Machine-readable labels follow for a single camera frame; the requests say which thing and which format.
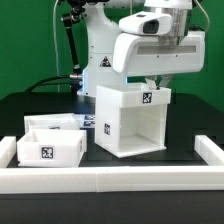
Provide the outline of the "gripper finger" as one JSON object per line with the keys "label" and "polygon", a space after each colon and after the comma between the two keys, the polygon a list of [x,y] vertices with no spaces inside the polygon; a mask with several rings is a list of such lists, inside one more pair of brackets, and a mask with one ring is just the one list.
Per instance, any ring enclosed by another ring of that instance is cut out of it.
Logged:
{"label": "gripper finger", "polygon": [[164,88],[168,87],[172,82],[172,80],[173,80],[172,75],[163,75],[161,79],[161,86]]}
{"label": "gripper finger", "polygon": [[145,78],[145,80],[150,89],[156,89],[156,77],[155,76],[147,76]]}

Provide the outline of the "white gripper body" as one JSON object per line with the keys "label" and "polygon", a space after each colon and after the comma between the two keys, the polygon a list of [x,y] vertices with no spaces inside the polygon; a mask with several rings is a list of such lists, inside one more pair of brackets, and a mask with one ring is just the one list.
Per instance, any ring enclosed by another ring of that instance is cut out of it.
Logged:
{"label": "white gripper body", "polygon": [[157,36],[118,36],[113,69],[124,76],[153,76],[198,72],[205,55],[205,33],[190,31],[178,45],[162,46]]}

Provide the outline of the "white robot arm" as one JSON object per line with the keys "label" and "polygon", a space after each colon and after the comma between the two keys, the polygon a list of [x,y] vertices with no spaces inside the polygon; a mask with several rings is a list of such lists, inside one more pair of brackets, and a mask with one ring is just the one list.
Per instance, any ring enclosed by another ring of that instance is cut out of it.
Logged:
{"label": "white robot arm", "polygon": [[205,31],[190,25],[201,0],[67,0],[69,22],[84,21],[88,62],[78,94],[93,99],[99,85],[128,77],[198,72],[204,64]]}

